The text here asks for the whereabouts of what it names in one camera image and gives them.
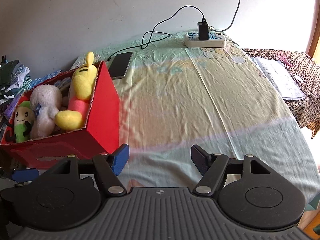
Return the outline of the green avocado plush toy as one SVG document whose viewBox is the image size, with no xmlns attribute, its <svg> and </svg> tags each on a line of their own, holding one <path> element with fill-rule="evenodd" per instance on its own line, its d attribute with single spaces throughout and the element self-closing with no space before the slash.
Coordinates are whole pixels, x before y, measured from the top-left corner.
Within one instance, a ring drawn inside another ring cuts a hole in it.
<svg viewBox="0 0 320 240">
<path fill-rule="evenodd" d="M 30 101 L 23 101 L 16 108 L 14 115 L 14 135 L 16 143 L 30 139 L 30 132 L 35 121 L 35 114 Z"/>
</svg>

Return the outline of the white plush rabbit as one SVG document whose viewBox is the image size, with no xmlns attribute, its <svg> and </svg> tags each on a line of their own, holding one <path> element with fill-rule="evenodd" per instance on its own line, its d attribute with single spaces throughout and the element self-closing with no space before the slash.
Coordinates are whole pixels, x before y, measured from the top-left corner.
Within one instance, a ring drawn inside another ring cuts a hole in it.
<svg viewBox="0 0 320 240">
<path fill-rule="evenodd" d="M 54 85 L 39 85 L 33 89 L 30 103 L 36 116 L 30 138 L 50 136 L 55 128 L 55 116 L 62 105 L 60 90 Z"/>
</svg>

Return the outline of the yellow tiger plush toy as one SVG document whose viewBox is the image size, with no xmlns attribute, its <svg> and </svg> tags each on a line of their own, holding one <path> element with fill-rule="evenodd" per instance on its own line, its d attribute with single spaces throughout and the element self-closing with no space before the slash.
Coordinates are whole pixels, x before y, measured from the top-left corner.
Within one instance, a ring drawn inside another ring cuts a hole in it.
<svg viewBox="0 0 320 240">
<path fill-rule="evenodd" d="M 55 116 L 55 124 L 60 129 L 73 131 L 85 125 L 98 72 L 93 62 L 94 53 L 90 51 L 86 55 L 86 64 L 73 73 L 68 108 Z"/>
</svg>

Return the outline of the pink plush teddy bear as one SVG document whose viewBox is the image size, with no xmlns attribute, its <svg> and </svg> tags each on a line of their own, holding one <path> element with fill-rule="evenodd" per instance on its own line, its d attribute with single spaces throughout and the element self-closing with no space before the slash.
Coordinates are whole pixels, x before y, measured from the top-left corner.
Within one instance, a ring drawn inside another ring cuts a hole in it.
<svg viewBox="0 0 320 240">
<path fill-rule="evenodd" d="M 62 103 L 60 110 L 66 110 L 68 108 L 69 103 L 69 89 L 71 87 L 71 77 L 65 77 L 63 80 L 58 80 L 54 83 L 54 86 L 56 86 L 61 94 L 62 94 Z"/>
</svg>

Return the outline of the red cardboard box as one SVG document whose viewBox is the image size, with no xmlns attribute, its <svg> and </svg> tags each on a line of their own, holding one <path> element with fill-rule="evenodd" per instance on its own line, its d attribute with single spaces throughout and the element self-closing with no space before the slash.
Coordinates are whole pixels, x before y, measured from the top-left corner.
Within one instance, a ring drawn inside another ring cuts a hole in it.
<svg viewBox="0 0 320 240">
<path fill-rule="evenodd" d="M 90 159 L 99 153 L 112 153 L 119 147 L 120 100 L 108 73 L 106 63 L 98 69 L 94 92 L 84 128 L 37 138 L 22 143 L 10 143 L 12 128 L 7 127 L 1 139 L 1 150 L 29 168 L 48 169 L 69 154 Z"/>
</svg>

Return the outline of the purple tissue pack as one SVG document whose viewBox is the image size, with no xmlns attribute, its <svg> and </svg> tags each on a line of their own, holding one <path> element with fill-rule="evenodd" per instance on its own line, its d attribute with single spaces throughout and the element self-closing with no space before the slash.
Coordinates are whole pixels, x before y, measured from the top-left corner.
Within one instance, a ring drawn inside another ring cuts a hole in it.
<svg viewBox="0 0 320 240">
<path fill-rule="evenodd" d="M 7 120 L 10 120 L 12 113 L 14 112 L 16 106 L 18 105 L 19 99 L 22 96 L 22 93 L 17 94 L 16 97 L 12 100 L 12 102 L 8 105 L 7 109 L 4 112 L 4 116 Z"/>
</svg>

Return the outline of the blue patterned towel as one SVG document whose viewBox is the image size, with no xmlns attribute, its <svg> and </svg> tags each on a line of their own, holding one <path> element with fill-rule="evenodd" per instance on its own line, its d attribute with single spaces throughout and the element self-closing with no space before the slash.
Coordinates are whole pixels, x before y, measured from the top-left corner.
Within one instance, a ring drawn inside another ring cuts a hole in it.
<svg viewBox="0 0 320 240">
<path fill-rule="evenodd" d="M 51 79 L 51 78 L 53 78 L 53 77 L 56 77 L 57 75 L 59 75 L 59 74 L 62 73 L 62 72 L 63 72 L 63 70 L 57 70 L 57 71 L 54 71 L 54 72 L 52 72 L 52 73 L 50 73 L 50 74 L 48 74 L 48 75 L 45 75 L 45 76 L 43 76 L 43 77 L 39 77 L 39 78 L 34 79 L 34 80 L 31 82 L 31 84 L 30 84 L 30 86 L 29 86 L 29 89 L 34 88 L 35 86 L 43 83 L 44 81 L 46 81 L 46 80 L 48 80 L 48 79 Z"/>
</svg>

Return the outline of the pile of folded clothes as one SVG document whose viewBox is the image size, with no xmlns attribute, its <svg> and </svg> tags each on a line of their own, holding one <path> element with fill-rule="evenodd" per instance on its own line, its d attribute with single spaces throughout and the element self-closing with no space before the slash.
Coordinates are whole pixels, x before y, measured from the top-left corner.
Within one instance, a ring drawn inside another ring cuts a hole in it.
<svg viewBox="0 0 320 240">
<path fill-rule="evenodd" d="M 30 69 L 19 60 L 1 59 L 1 107 L 11 103 L 18 94 L 30 88 L 32 79 Z"/>
</svg>

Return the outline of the black smartphone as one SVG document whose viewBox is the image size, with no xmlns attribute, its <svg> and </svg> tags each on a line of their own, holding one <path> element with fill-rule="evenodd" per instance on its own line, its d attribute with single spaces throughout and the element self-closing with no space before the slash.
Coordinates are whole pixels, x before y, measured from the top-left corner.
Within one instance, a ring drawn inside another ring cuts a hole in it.
<svg viewBox="0 0 320 240">
<path fill-rule="evenodd" d="M 111 65 L 108 68 L 108 73 L 112 80 L 122 79 L 125 77 L 132 52 L 118 54 L 114 57 Z"/>
</svg>

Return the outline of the white paper stack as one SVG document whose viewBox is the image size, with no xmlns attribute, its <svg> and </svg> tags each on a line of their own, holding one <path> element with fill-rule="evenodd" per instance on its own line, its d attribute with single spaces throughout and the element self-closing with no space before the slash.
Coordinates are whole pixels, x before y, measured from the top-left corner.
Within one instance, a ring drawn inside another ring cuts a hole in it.
<svg viewBox="0 0 320 240">
<path fill-rule="evenodd" d="M 298 87 L 282 62 L 262 57 L 251 57 L 251 59 L 284 100 L 306 99 L 305 94 Z"/>
</svg>

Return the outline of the white power strip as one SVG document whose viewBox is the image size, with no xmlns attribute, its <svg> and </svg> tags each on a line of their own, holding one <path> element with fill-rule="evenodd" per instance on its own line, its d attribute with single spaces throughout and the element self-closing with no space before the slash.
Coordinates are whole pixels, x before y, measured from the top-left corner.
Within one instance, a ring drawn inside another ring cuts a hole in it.
<svg viewBox="0 0 320 240">
<path fill-rule="evenodd" d="M 184 44 L 188 48 L 224 48 L 226 38 L 223 33 L 209 32 L 207 40 L 200 40 L 198 33 L 186 33 Z"/>
</svg>

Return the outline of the brown patterned side table cloth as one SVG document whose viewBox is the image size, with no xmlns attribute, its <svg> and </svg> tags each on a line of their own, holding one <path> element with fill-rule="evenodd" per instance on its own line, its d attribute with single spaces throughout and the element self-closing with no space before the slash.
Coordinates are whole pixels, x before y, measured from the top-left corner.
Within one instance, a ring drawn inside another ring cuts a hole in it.
<svg viewBox="0 0 320 240">
<path fill-rule="evenodd" d="M 303 100 L 285 100 L 301 128 L 312 131 L 312 138 L 319 132 L 319 65 L 304 52 L 249 49 L 243 51 L 250 57 L 278 60 L 284 64 L 297 86 L 304 93 Z"/>
</svg>

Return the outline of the black charger adapter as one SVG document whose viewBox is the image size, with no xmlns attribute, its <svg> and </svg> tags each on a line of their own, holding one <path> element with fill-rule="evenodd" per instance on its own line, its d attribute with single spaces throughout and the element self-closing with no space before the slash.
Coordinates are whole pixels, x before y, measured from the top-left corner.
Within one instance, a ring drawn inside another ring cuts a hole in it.
<svg viewBox="0 0 320 240">
<path fill-rule="evenodd" d="M 209 39 L 209 25 L 204 17 L 201 22 L 197 23 L 197 29 L 200 41 L 206 41 Z"/>
</svg>

